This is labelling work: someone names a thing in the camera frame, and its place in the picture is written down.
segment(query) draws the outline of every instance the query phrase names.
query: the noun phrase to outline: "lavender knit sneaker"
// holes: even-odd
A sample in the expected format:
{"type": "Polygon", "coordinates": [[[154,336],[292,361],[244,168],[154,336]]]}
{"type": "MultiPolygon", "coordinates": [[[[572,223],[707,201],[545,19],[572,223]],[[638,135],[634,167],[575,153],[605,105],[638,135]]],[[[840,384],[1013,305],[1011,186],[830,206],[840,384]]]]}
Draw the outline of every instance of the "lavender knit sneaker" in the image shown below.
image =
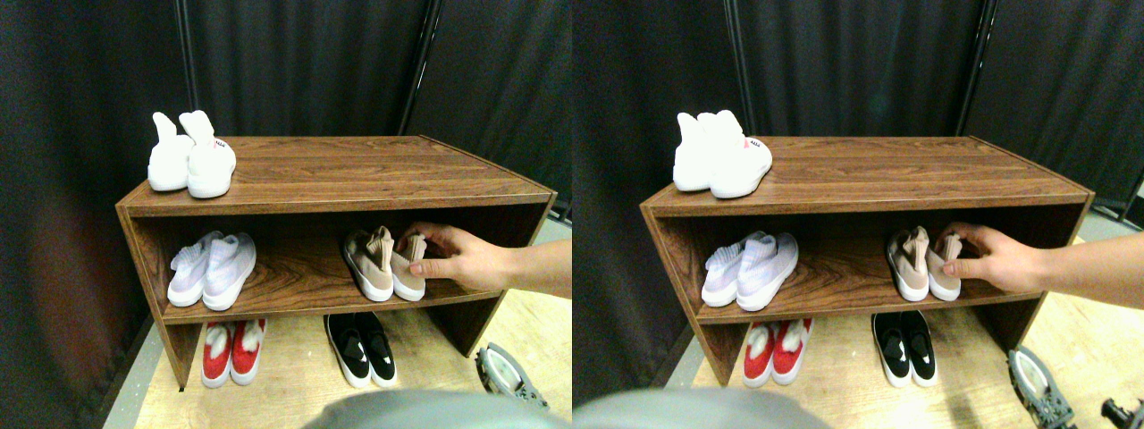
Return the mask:
{"type": "Polygon", "coordinates": [[[747,241],[734,301],[746,311],[762,310],[797,264],[799,244],[789,233],[747,241]]]}

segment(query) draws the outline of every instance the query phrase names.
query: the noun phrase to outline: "wooden shelf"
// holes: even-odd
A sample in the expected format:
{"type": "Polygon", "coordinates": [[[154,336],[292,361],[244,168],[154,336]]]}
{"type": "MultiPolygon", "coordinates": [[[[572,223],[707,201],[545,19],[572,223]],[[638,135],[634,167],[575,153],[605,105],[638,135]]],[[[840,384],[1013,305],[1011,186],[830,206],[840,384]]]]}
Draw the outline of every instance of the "wooden shelf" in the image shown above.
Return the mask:
{"type": "Polygon", "coordinates": [[[961,295],[954,301],[930,295],[909,302],[898,294],[884,249],[881,240],[865,238],[799,243],[799,265],[765,308],[744,311],[733,302],[718,308],[702,304],[696,319],[701,325],[786,320],[983,305],[1035,300],[1041,295],[1010,294],[986,281],[970,279],[962,281],[961,295]]]}
{"type": "Polygon", "coordinates": [[[758,137],[773,166],[753,193],[721,200],[668,185],[639,209],[672,288],[712,370],[726,386],[757,320],[974,307],[1003,349],[1020,343],[1043,293],[962,283],[952,302],[898,295],[885,261],[891,233],[952,221],[993,227],[1039,248],[1071,243],[1093,192],[976,137],[758,137]],[[707,307],[704,263],[753,231],[799,240],[795,272],[756,312],[707,307]]]}
{"type": "Polygon", "coordinates": [[[222,320],[249,320],[260,317],[333,315],[359,311],[397,310],[495,299],[501,292],[462,288],[447,279],[430,279],[426,296],[405,301],[396,294],[384,302],[362,295],[349,267],[342,259],[336,238],[289,238],[255,240],[257,259],[254,272],[243,285],[235,305],[214,311],[201,301],[190,307],[167,303],[162,319],[167,324],[196,324],[222,320]]]}
{"type": "Polygon", "coordinates": [[[196,199],[185,190],[156,192],[143,182],[116,204],[180,387],[190,379],[207,321],[426,308],[469,356],[503,292],[429,280],[420,301],[395,295],[373,302],[342,260],[341,240],[356,229],[386,225],[399,235],[427,221],[498,246],[527,246],[556,201],[556,192],[534,181],[424,136],[221,138],[238,159],[225,194],[196,199]],[[201,301],[170,305],[172,257],[212,230],[249,233],[257,249],[254,271],[227,311],[201,301]]]}

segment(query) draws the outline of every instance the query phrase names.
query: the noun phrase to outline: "gray object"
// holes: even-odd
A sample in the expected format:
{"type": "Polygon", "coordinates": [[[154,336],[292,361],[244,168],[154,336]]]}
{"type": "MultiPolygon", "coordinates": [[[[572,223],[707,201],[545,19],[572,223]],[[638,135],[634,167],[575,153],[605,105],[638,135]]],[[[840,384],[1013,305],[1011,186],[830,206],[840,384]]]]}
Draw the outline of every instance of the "gray object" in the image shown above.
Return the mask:
{"type": "Polygon", "coordinates": [[[548,410],[548,402],[537,391],[521,364],[492,342],[477,351],[477,374],[490,394],[500,394],[548,410]]]}

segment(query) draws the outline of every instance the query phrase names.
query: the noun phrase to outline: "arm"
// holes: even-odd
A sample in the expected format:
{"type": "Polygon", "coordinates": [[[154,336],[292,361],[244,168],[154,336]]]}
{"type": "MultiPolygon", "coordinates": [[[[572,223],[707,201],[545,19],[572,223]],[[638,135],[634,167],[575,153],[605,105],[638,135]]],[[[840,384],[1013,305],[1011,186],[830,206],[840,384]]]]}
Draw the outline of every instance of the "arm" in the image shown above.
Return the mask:
{"type": "Polygon", "coordinates": [[[1144,233],[1036,249],[988,227],[954,222],[951,232],[977,247],[980,259],[953,260],[945,273],[979,278],[1008,292],[1051,291],[1144,309],[1144,233]]]}
{"type": "MultiPolygon", "coordinates": [[[[572,240],[507,248],[468,231],[428,222],[414,223],[403,238],[414,233],[424,235],[429,251],[445,256],[410,265],[414,276],[451,278],[474,289],[516,288],[572,297],[572,240]]],[[[405,240],[398,240],[398,248],[404,246],[405,240]]]]}

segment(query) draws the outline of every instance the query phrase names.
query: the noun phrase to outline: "light wooden floor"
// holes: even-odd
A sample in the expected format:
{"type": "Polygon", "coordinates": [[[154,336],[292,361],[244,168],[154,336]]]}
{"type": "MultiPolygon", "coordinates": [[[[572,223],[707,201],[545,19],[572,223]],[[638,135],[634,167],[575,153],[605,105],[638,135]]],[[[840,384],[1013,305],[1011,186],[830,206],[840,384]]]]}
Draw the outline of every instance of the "light wooden floor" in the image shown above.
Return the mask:
{"type": "MultiPolygon", "coordinates": [[[[456,352],[426,312],[379,315],[397,362],[398,389],[484,392],[472,359],[456,352]]],[[[571,300],[510,291],[479,343],[488,341],[503,347],[525,367],[555,415],[571,419],[571,300]]],[[[355,389],[345,382],[320,316],[270,319],[265,355],[251,386],[229,382],[219,389],[202,387],[201,356],[200,334],[191,381],[183,392],[167,357],[159,358],[138,427],[299,427],[326,404],[379,389],[372,383],[367,389],[355,389]]]]}
{"type": "MultiPolygon", "coordinates": [[[[927,311],[938,384],[896,389],[882,372],[869,316],[820,318],[799,379],[762,389],[789,396],[833,427],[1032,427],[1009,383],[1006,355],[972,310],[927,311]]],[[[1109,397],[1135,410],[1144,397],[1144,311],[1049,294],[1025,347],[1049,366],[1079,427],[1111,427],[1101,418],[1109,397]]],[[[740,351],[732,388],[742,388],[740,351]]],[[[694,387],[717,387],[704,360],[694,387]]]]}

